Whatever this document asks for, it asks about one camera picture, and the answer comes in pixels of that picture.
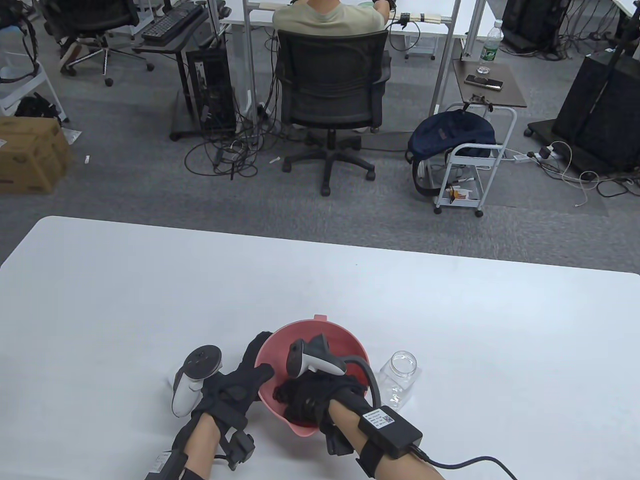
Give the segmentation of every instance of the label sticker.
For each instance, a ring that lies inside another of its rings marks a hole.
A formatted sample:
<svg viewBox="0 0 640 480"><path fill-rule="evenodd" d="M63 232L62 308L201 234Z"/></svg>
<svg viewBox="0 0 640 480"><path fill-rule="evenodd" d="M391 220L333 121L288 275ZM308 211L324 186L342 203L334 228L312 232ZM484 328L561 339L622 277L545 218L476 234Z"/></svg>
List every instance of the label sticker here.
<svg viewBox="0 0 640 480"><path fill-rule="evenodd" d="M170 456L171 456L171 452L162 452L160 455L158 455L158 458L156 458L156 461L154 462L154 466L151 467L151 470L149 470L149 473L150 474L160 473L166 461L169 460Z"/></svg>
<svg viewBox="0 0 640 480"><path fill-rule="evenodd" d="M372 424L375 428L380 430L382 427L386 427L387 425L391 425L395 422L394 419L389 417L382 409L378 408L377 410L373 410L372 412L365 413L362 418L364 418L367 422Z"/></svg>

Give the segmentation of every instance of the water bottle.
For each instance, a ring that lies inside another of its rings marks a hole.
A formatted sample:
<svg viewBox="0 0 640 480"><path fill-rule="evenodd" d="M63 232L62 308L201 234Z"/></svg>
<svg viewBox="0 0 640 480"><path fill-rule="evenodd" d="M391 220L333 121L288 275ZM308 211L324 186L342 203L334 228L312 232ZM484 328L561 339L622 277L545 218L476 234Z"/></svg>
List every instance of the water bottle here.
<svg viewBox="0 0 640 480"><path fill-rule="evenodd" d="M382 403L395 411L400 410L420 373L418 362L410 352L395 352L377 375Z"/></svg>
<svg viewBox="0 0 640 480"><path fill-rule="evenodd" d="M484 47L480 54L480 64L478 65L477 70L481 75L486 75L491 71L489 68L490 62L495 59L495 54L497 53L500 42L503 39L501 29L502 20L496 20L495 24L493 24L493 28L489 31L489 35L486 36Z"/></svg>

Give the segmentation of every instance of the keyboard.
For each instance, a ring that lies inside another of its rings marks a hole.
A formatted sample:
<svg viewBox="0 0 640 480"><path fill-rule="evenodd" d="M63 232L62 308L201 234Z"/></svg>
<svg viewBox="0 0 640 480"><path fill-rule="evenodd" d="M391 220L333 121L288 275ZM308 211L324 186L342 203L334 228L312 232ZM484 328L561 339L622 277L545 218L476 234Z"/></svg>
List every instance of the keyboard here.
<svg viewBox="0 0 640 480"><path fill-rule="evenodd" d="M188 24L202 13L202 7L194 2L183 2L164 13L153 25L142 32L142 38L152 42L167 43L173 40Z"/></svg>

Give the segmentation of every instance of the black mesh chair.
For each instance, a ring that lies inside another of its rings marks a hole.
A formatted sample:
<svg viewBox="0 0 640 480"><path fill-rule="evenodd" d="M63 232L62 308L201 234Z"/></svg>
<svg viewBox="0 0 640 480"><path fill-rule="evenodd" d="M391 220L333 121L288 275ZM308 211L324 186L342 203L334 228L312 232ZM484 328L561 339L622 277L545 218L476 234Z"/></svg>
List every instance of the black mesh chair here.
<svg viewBox="0 0 640 480"><path fill-rule="evenodd" d="M367 180L376 179L371 163L342 151L360 150L361 137L336 141L336 130L377 129L382 124L382 96L391 76L387 35L387 31L341 37L278 32L276 76L282 85L282 123L327 130L326 142L308 134L305 144L317 148L286 157L282 171L290 172L291 165L302 160L324 160L322 196L331 194L336 161L357 165L367 170Z"/></svg>
<svg viewBox="0 0 640 480"><path fill-rule="evenodd" d="M140 55L110 48L107 43L108 30L140 22L133 0L41 0L40 4L47 20L63 26L69 35L82 44L87 44L90 50L89 54L68 63L63 73L75 76L75 65L96 55L103 55L104 83L111 86L113 80L107 77L107 64L111 54L126 55L146 62ZM151 72L153 69L153 64L147 62L147 70Z"/></svg>

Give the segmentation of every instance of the pink bowl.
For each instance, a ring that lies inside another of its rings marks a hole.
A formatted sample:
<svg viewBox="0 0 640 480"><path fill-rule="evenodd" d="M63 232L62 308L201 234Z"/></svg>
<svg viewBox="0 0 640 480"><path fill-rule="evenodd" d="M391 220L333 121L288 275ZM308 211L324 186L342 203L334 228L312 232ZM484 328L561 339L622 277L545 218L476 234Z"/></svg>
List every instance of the pink bowl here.
<svg viewBox="0 0 640 480"><path fill-rule="evenodd" d="M369 363L369 357L358 339L347 329L328 322L325 315L315 315L313 320L301 320L285 325L262 345L255 360L255 366L271 364L275 375L260 387L258 395L262 402L273 414L285 422L299 436L310 436L318 431L317 428L294 425L284 418L285 405L273 399L274 389L289 378L287 375L287 355L289 346L298 339L305 342L323 333L329 342L329 348L334 355L358 355ZM349 364L348 375L355 375L363 385L368 385L367 377L357 365Z"/></svg>

